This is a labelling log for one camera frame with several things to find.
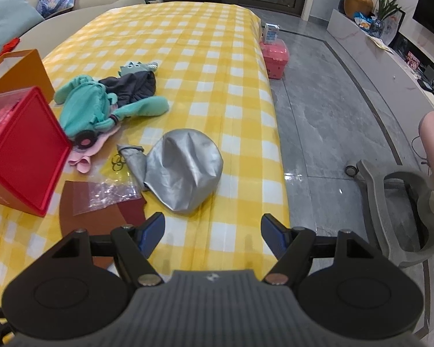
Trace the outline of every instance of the gray tile floor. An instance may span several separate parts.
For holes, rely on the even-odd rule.
[[[318,235],[336,235],[339,229],[349,228],[376,244],[366,186],[349,178],[343,169],[352,158],[377,164],[395,163],[395,159],[361,92],[383,121],[403,164],[418,168],[410,144],[382,96],[325,27],[282,13],[252,11],[263,22],[290,31],[279,34],[289,48],[290,61],[283,79],[270,84],[291,225],[308,227]],[[403,183],[389,182],[385,191],[401,246],[418,249],[415,220]],[[317,260],[312,271],[331,262]],[[415,332],[434,346],[434,257],[404,271],[426,296]]]

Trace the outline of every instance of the metal bolt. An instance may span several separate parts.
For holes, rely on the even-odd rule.
[[[143,274],[138,277],[138,282],[143,286],[158,285],[161,282],[161,277],[156,274]]]
[[[271,273],[265,277],[265,281],[270,285],[285,285],[289,278],[285,274]]]

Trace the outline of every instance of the light blue cushion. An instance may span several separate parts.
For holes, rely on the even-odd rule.
[[[42,21],[43,17],[26,0],[0,0],[0,52],[11,39]]]

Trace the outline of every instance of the plastic bag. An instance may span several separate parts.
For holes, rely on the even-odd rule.
[[[370,26],[373,23],[373,19],[367,18],[362,13],[355,12],[354,13],[354,21],[363,31],[368,32],[370,30]]]
[[[74,194],[73,214],[83,214],[119,202],[141,198],[140,189],[128,171],[125,160],[114,146],[109,157],[97,157],[87,176],[88,194]]]

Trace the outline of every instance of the yellow checkered tablecloth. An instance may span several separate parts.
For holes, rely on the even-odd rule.
[[[165,132],[194,128],[219,147],[221,181],[193,214],[173,214],[144,194],[146,215],[166,216],[165,235],[150,257],[165,277],[174,269],[251,268],[261,278],[275,262],[260,236],[260,218],[272,213],[288,225],[289,217],[259,37],[259,18],[236,5],[135,5],[104,13],[44,59],[55,89],[80,74],[117,76],[130,60],[157,61],[156,94],[168,99],[170,111],[124,123],[122,142],[147,153]],[[60,107],[54,111],[59,115]],[[112,155],[114,140],[107,145]],[[64,181],[83,179],[67,165],[44,218],[0,205],[0,299],[7,283],[61,238]]]

